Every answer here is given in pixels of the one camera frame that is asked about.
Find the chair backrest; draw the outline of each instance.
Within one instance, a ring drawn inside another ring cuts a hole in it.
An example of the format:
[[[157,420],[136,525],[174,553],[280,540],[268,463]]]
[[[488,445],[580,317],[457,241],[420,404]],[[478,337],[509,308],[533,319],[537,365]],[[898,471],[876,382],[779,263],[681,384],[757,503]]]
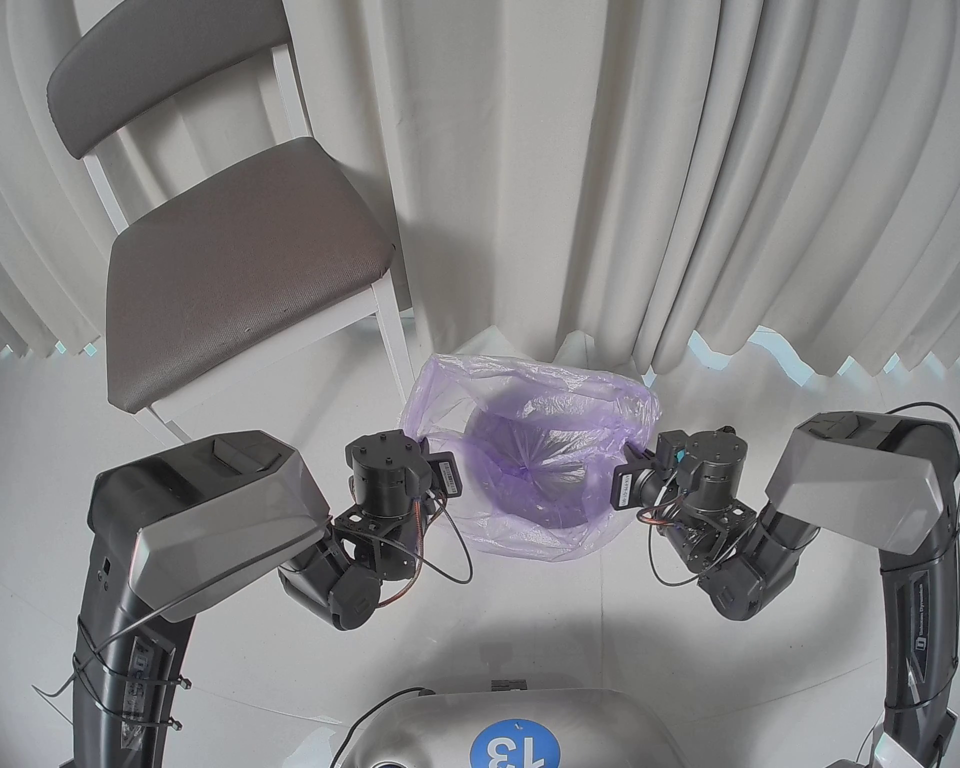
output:
[[[54,70],[50,116],[80,159],[188,85],[289,42],[282,0],[124,0]]]

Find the chair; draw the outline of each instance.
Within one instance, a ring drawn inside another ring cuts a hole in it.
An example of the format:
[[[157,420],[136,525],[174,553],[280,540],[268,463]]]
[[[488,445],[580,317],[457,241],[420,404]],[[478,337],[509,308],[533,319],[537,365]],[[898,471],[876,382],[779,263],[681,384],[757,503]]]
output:
[[[267,50],[295,138],[129,224],[97,145]],[[414,376],[390,275],[395,249],[311,136],[282,0],[125,0],[64,57],[47,101],[118,233],[107,284],[109,402],[165,445],[186,442],[174,421],[184,411],[374,313],[406,398]]]

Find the beige curtain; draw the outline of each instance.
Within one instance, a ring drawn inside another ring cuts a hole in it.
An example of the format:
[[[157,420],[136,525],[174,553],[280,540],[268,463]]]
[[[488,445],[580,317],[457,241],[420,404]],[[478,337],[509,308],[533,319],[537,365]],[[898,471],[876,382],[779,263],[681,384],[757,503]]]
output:
[[[102,329],[108,224],[42,96],[115,0],[75,5],[7,0],[0,39],[5,132],[29,145],[0,166],[0,337],[21,348]],[[285,6],[314,133],[402,243],[428,348],[495,324],[553,359],[582,330],[603,364],[664,372],[695,329],[733,353],[763,324],[824,374],[960,356],[955,2]],[[105,155],[135,218],[284,135],[254,60]]]

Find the trash bag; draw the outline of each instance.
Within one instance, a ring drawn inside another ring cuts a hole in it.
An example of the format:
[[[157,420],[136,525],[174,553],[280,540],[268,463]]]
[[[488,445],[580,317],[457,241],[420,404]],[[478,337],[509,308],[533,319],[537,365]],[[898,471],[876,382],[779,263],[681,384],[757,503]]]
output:
[[[610,503],[623,446],[647,445],[656,396],[615,373],[511,357],[433,355],[400,417],[464,483],[449,505],[480,549],[532,560],[583,557],[633,519]]]

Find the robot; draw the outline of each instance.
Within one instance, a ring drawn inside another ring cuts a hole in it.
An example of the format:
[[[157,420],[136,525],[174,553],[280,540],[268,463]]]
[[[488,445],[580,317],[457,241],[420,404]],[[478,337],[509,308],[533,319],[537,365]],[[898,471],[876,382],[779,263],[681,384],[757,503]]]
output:
[[[171,711],[176,688],[190,686],[180,667],[195,616],[269,571],[348,631],[395,599],[381,601],[384,582],[409,588],[423,565],[436,567],[420,552],[462,491],[455,457],[399,430],[361,437],[346,454],[355,504],[336,517],[298,452],[263,432],[215,435],[97,477],[74,674],[43,694],[73,686],[64,768],[159,766],[167,732],[180,728]],[[638,508],[650,538],[666,536],[690,570],[680,584],[696,582],[729,619],[751,618],[787,588],[820,528],[876,547],[887,689],[868,764],[939,766],[956,723],[947,704],[960,607],[960,455],[948,424],[818,414],[793,431],[759,512],[736,499],[747,444],[730,427],[662,432],[656,450],[625,454],[611,504]],[[624,694],[525,687],[400,691],[364,716],[391,704],[343,765],[684,768],[657,716]]]

